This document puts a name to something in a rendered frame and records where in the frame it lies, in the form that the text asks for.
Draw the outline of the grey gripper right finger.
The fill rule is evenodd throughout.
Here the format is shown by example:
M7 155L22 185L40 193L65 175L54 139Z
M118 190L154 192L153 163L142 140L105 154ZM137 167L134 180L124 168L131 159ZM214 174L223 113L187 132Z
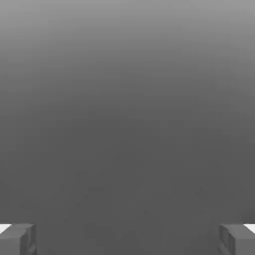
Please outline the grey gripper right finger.
M255 255L255 224L220 224L219 255Z

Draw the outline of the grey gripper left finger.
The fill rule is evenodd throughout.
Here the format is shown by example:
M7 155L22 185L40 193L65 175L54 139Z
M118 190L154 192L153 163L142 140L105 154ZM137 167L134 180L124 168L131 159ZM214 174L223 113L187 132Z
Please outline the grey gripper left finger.
M0 255L37 255L36 225L0 224Z

